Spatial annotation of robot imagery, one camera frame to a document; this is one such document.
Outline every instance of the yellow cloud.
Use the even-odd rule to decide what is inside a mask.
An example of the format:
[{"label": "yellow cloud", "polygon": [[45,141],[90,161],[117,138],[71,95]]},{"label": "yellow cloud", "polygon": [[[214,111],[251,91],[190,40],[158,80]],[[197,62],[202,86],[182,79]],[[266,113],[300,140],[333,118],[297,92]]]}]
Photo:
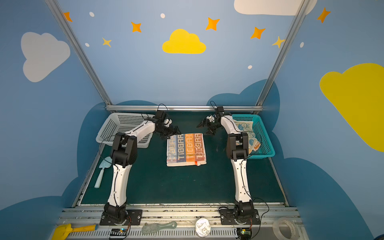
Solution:
[{"label": "yellow cloud", "polygon": [[384,152],[384,67],[364,63],[343,74],[330,72],[320,88],[361,139]]},{"label": "yellow cloud", "polygon": [[169,41],[163,43],[163,51],[166,53],[199,54],[206,48],[196,34],[188,33],[184,29],[175,30],[170,35]]}]

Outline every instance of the black mounting plate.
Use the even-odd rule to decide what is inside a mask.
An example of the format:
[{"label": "black mounting plate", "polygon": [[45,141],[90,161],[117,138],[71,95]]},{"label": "black mounting plate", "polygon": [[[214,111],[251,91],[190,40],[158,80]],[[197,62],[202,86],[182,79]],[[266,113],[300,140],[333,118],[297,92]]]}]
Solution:
[{"label": "black mounting plate", "polygon": [[143,210],[135,209],[135,210],[127,210],[128,216],[131,218],[131,225],[136,226],[140,225],[141,222],[141,214]]},{"label": "black mounting plate", "polygon": [[[251,220],[248,219],[245,223],[240,224],[238,221],[235,220],[235,211],[234,209],[227,209],[227,208],[220,208],[220,220],[221,225],[251,225]],[[255,209],[255,214],[252,217],[252,225],[259,225],[260,224],[260,216],[257,209]]]},{"label": "black mounting plate", "polygon": [[[126,213],[128,214],[127,215],[127,219],[129,220],[129,218],[131,218],[131,225],[133,226],[136,226],[136,225],[140,225],[140,222],[141,222],[141,214],[142,214],[143,210],[141,209],[126,209]],[[123,223],[122,226],[128,226],[129,224],[129,221],[126,221],[125,223]],[[108,219],[107,218],[102,218],[100,220],[100,225],[101,226],[119,226],[119,225],[116,225],[112,222],[108,222]]]}]

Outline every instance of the cable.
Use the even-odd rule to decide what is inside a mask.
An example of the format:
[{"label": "cable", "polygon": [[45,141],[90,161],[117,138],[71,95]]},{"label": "cable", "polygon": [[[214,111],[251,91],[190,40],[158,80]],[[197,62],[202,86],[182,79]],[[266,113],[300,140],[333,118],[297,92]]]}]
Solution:
[{"label": "cable", "polygon": [[236,130],[236,125],[235,125],[229,118],[227,118],[226,116],[223,116],[223,117],[226,118],[226,119],[228,119],[228,121],[230,121],[230,122],[232,123],[233,127],[235,128],[234,130],[235,130],[236,132],[239,132],[239,131]]},{"label": "cable", "polygon": [[[157,108],[159,108],[159,107],[157,107]],[[147,113],[145,113],[145,114],[147,114]],[[143,120],[145,120],[145,118],[143,117],[143,113],[141,113],[141,117],[143,118]],[[147,114],[147,118],[149,118],[148,114]],[[147,124],[147,122],[148,122],[148,120],[144,124]]]},{"label": "cable", "polygon": [[125,235],[125,237],[122,240],[124,240],[126,237],[128,237],[129,233],[131,232],[131,222],[132,222],[132,220],[131,220],[130,216],[128,216],[128,217],[129,217],[128,233],[127,233],[127,235]]},{"label": "cable", "polygon": [[261,201],[263,201],[263,202],[265,203],[265,205],[268,207],[268,211],[266,211],[265,213],[263,213],[262,216],[260,217],[259,230],[257,230],[257,233],[256,233],[253,237],[251,237],[251,239],[253,239],[253,238],[259,233],[259,231],[260,231],[260,227],[261,227],[261,225],[262,225],[262,218],[263,218],[264,214],[266,214],[267,212],[269,212],[269,206],[268,206],[268,204],[266,203],[266,201],[264,201],[263,199],[261,199],[261,198],[259,198],[259,197],[255,197],[253,200],[255,200],[255,199],[260,199]]},{"label": "cable", "polygon": [[159,109],[160,105],[164,105],[164,107],[167,109],[167,112],[168,112],[168,108],[167,108],[167,106],[166,106],[165,104],[162,104],[162,103],[160,103],[160,104],[157,106],[157,109]]},{"label": "cable", "polygon": [[247,189],[245,188],[244,179],[243,179],[243,171],[242,171],[242,170],[243,170],[243,166],[242,166],[242,164],[243,164],[243,162],[244,162],[246,159],[243,159],[243,160],[241,161],[241,163],[240,163],[240,174],[241,174],[241,180],[243,181],[244,190],[245,190],[245,192],[247,193],[247,195],[252,199],[251,195],[249,195]]},{"label": "cable", "polygon": [[116,197],[115,197],[115,193],[116,193],[116,179],[118,177],[118,174],[119,174],[119,168],[115,165],[115,167],[117,168],[116,170],[116,176],[115,176],[115,182],[113,183],[113,198],[115,199],[115,204],[116,206],[118,206],[118,202],[116,201]]},{"label": "cable", "polygon": [[116,135],[117,135],[117,134],[115,134],[115,135],[109,135],[109,136],[105,137],[105,138],[101,141],[101,143],[99,144],[98,155],[99,155],[104,161],[106,161],[106,162],[108,162],[108,161],[105,160],[105,158],[103,158],[103,157],[101,156],[101,153],[100,153],[100,147],[101,147],[101,144],[102,144],[107,138],[109,138],[109,137],[113,137],[113,136],[116,136]]},{"label": "cable", "polygon": [[216,108],[217,108],[217,105],[214,101],[210,101],[209,103],[211,104],[211,106],[215,109],[215,107],[212,105],[212,102],[215,104]]}]

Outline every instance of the yellow star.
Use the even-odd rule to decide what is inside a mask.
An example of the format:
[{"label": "yellow star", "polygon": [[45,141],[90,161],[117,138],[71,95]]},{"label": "yellow star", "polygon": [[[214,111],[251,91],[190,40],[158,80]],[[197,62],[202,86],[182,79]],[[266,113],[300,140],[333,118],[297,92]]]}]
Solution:
[{"label": "yellow star", "polygon": [[134,24],[133,22],[131,22],[131,23],[132,23],[132,26],[133,26],[132,32],[137,31],[137,32],[141,33],[141,30],[140,30],[141,23],[138,23],[138,24]]},{"label": "yellow star", "polygon": [[328,16],[328,14],[330,14],[331,12],[328,12],[327,10],[323,10],[323,12],[321,13],[321,15],[317,18],[317,20],[321,20],[321,23],[324,22],[325,18]]},{"label": "yellow star", "polygon": [[219,21],[220,21],[220,19],[212,20],[212,19],[208,18],[208,26],[205,30],[213,29],[216,31],[216,25]]},{"label": "yellow star", "polygon": [[104,38],[103,38],[103,40],[104,40],[103,45],[108,45],[109,47],[111,47],[111,46],[109,45],[109,43],[110,43],[112,40],[107,41],[107,40],[105,40]]},{"label": "yellow star", "polygon": [[68,13],[64,13],[64,16],[65,16],[65,18],[66,18],[68,21],[72,22],[72,19],[70,18],[70,12],[68,12]]},{"label": "yellow star", "polygon": [[278,36],[278,37],[277,37],[277,42],[274,43],[274,44],[272,44],[272,46],[273,46],[273,45],[277,45],[277,46],[280,48],[281,43],[284,42],[284,41],[285,41],[285,39],[281,40],[281,39],[280,39],[280,36]]},{"label": "yellow star", "polygon": [[251,39],[253,38],[258,38],[260,39],[262,37],[262,33],[264,32],[265,28],[264,29],[258,29],[258,28],[255,28],[255,32],[253,33],[253,35],[251,36]]}]

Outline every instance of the white cloud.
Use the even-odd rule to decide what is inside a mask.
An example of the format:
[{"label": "white cloud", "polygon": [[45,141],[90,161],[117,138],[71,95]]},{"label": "white cloud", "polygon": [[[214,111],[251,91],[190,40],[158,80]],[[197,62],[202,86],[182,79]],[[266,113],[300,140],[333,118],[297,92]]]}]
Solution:
[{"label": "white cloud", "polygon": [[22,36],[22,51],[26,58],[24,75],[31,82],[39,82],[65,62],[71,54],[66,42],[58,41],[49,33],[33,32]]},{"label": "white cloud", "polygon": [[[310,13],[317,0],[310,0],[306,14]],[[242,14],[296,15],[301,0],[235,0],[235,10]]]}]

